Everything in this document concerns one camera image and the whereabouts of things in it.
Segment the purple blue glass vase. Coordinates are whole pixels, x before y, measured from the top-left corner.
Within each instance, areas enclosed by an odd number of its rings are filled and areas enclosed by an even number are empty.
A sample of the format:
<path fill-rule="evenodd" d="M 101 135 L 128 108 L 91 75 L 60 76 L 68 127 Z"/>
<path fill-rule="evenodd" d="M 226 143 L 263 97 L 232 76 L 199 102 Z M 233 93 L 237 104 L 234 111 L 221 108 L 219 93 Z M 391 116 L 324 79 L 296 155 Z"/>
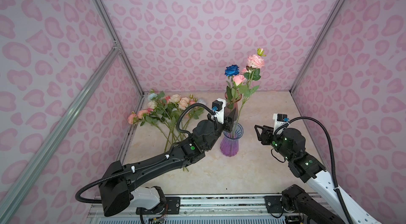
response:
<path fill-rule="evenodd" d="M 244 135 L 243 126 L 236 123 L 232 131 L 223 132 L 223 139 L 221 141 L 220 150 L 223 155 L 233 157 L 239 152 L 239 142 Z"/>

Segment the pink carnation double stem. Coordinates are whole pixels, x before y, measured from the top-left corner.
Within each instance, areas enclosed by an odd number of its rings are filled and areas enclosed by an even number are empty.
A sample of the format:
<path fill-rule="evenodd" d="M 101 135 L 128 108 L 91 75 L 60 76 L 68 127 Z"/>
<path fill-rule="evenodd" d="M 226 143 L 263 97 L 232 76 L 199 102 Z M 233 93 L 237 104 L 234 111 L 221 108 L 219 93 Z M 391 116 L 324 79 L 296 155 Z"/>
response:
<path fill-rule="evenodd" d="M 239 92 L 242 94 L 241 106 L 237 123 L 240 122 L 240 116 L 248 100 L 259 90 L 258 81 L 261 79 L 261 70 L 265 66 L 264 49 L 258 48 L 256 53 L 247 57 L 246 66 L 240 70 L 240 79 L 242 83 L 239 86 Z"/>

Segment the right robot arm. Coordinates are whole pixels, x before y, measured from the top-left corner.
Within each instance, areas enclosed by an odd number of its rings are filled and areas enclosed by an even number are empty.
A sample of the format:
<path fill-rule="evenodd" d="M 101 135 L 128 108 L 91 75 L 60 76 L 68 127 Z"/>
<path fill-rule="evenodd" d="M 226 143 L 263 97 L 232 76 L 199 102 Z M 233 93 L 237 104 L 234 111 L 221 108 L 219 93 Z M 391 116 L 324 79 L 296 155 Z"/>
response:
<path fill-rule="evenodd" d="M 318 159 L 306 152 L 306 139 L 299 130 L 287 128 L 275 135 L 272 127 L 256 125 L 254 128 L 261 144 L 272 146 L 288 163 L 292 174 L 315 190 L 331 208 L 328 210 L 294 184 L 282 191 L 281 206 L 284 211 L 298 211 L 317 224 L 378 223 L 349 194 L 342 191 Z"/>

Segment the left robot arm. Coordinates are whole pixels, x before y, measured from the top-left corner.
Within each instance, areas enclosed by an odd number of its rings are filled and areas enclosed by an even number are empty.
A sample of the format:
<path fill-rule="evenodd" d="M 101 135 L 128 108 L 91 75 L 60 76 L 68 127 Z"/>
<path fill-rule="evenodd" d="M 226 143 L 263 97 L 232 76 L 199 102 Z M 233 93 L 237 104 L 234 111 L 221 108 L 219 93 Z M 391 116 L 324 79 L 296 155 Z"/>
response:
<path fill-rule="evenodd" d="M 177 142 L 158 156 L 147 160 L 122 165 L 113 162 L 99 187 L 104 216 L 111 217 L 125 210 L 135 200 L 134 192 L 146 182 L 175 169 L 183 169 L 199 162 L 210 151 L 224 131 L 234 125 L 236 110 L 225 115 L 224 123 L 215 127 L 213 120 L 202 120 L 185 140 Z"/>

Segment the dark blue artificial rose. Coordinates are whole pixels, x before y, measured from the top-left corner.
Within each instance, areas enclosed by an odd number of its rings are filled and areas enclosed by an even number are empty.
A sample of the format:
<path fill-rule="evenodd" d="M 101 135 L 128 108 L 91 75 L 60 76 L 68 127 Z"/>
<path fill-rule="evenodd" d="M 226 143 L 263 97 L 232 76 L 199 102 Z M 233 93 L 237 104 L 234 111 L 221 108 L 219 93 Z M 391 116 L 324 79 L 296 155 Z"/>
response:
<path fill-rule="evenodd" d="M 242 83 L 240 79 L 240 68 L 238 65 L 230 65 L 225 69 L 225 76 L 227 77 L 226 93 L 228 98 L 236 97 L 240 94 L 239 86 Z"/>

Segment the pink rosebud spray stem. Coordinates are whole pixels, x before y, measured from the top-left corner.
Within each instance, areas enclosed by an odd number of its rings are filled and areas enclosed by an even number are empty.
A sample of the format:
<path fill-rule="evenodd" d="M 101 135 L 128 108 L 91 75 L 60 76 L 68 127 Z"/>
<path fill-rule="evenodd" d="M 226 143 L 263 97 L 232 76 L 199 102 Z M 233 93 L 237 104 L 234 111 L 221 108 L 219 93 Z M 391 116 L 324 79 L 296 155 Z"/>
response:
<path fill-rule="evenodd" d="M 240 113 L 246 102 L 257 92 L 259 86 L 253 83 L 261 79 L 261 70 L 254 67 L 246 67 L 240 70 L 237 65 L 228 66 L 225 70 L 227 86 L 225 97 L 227 108 L 235 110 L 234 123 L 240 120 Z"/>

